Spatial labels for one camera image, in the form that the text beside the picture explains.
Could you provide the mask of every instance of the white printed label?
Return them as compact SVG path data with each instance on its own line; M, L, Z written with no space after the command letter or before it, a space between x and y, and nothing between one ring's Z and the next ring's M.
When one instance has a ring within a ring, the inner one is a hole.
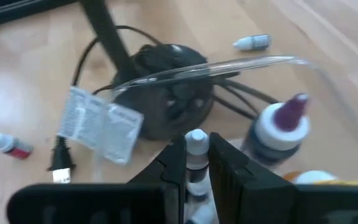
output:
M143 115L121 105L110 104L105 138L105 158L125 164L131 157L143 122Z
M76 87L71 87L59 136L98 150L105 158L126 164L139 135L143 115Z

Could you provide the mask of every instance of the small white bottle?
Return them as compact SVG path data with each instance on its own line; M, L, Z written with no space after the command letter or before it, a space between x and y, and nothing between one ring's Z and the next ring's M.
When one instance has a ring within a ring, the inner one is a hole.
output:
M32 152L33 147L8 134L0 133L0 152L17 159L25 159Z
M203 203L185 224L212 224L216 216L216 207L212 190L208 194L208 202Z
M209 169L207 169L205 178L202 181L198 183L188 182L186 189L191 195L192 201L202 202L207 199L208 192L212 189L211 180L209 179Z
M265 50L271 42L272 38L268 34L252 35L237 40L233 47L237 50Z
M203 180L208 170L209 136L201 129L194 129L185 135L189 182Z

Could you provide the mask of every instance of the black stand pole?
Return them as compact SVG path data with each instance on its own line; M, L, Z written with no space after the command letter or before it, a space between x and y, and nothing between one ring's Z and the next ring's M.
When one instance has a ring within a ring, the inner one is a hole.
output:
M120 82L124 83L139 78L104 0L80 0L80 4L104 51L116 66Z

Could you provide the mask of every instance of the purple bottle cap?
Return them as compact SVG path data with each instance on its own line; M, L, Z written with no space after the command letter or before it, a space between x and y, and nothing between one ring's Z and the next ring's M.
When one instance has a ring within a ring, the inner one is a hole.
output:
M309 96L306 93L299 93L284 103L276 110L273 122L282 131L293 131L298 127L302 116L305 114L306 104Z

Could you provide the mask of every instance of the white dropper bottle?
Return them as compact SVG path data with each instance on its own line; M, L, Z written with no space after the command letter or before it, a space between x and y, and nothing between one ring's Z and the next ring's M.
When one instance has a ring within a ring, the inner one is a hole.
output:
M202 181L197 183L187 183L186 190L189 193L187 200L203 202L208 197L208 192L211 189L212 186L211 180L209 179L209 169L207 169L205 178Z
M208 194L208 202L201 204L197 211L185 224L212 224L216 217L216 206L212 190Z
M30 155L32 150L32 146L18 140L17 138L8 134L0 133L0 152L18 159L25 159Z
M242 150L249 150L265 165L288 159L310 132L310 119L305 115L309 96L300 93L285 103L266 107L252 123Z
M209 136L201 129L194 129L185 135L189 182L199 182L208 170Z
M252 35L237 40L233 47L238 50L265 50L271 42L272 38L268 34Z

